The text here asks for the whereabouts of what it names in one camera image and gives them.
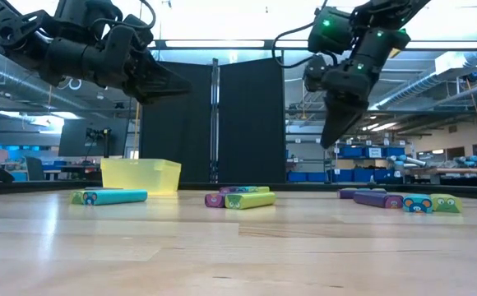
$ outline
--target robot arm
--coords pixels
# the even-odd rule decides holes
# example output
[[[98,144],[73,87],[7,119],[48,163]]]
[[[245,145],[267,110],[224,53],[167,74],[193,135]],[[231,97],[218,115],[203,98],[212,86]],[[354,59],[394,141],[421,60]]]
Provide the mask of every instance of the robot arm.
[[[329,66],[321,55],[312,56],[303,79],[308,91],[326,91],[326,122],[321,139],[324,148],[361,119],[390,52],[404,49],[410,42],[400,28],[429,1],[372,0],[351,14],[327,7],[325,2],[322,9],[316,10],[308,51],[327,54],[334,62]],[[334,53],[345,50],[352,51],[350,57],[338,63]]]
[[[188,81],[151,56],[154,20],[147,25],[134,15],[122,18],[110,0],[60,0],[54,16],[22,15],[0,0],[0,54],[53,86],[71,76],[121,89],[141,104],[191,91]],[[105,25],[110,30],[103,36]]]

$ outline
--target black divider panel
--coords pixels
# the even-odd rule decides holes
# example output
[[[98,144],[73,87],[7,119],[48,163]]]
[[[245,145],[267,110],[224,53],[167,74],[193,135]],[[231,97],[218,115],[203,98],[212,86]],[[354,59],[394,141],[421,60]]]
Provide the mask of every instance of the black divider panel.
[[[193,91],[143,107],[140,158],[182,164],[181,182],[209,182],[211,66],[161,64],[189,80]]]
[[[284,77],[272,59],[220,69],[219,182],[285,182]]]

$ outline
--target chair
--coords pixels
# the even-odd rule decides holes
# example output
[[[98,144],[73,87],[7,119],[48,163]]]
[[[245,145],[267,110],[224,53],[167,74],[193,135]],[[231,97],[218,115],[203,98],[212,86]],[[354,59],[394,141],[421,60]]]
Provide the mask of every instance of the chair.
[[[29,181],[44,181],[43,163],[35,157],[25,157],[26,172]]]

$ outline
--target yellow plastic bin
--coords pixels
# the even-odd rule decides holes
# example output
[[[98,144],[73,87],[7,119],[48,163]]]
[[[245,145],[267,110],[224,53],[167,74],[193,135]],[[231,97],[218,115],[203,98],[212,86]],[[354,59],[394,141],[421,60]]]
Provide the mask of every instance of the yellow plastic bin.
[[[145,189],[149,195],[173,195],[181,164],[168,160],[101,160],[104,187]]]

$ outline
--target label sign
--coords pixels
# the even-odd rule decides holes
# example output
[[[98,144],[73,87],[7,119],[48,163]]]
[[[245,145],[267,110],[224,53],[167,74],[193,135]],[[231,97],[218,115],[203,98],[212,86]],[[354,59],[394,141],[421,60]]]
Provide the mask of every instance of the label sign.
[[[381,148],[368,148],[368,157],[381,158]]]

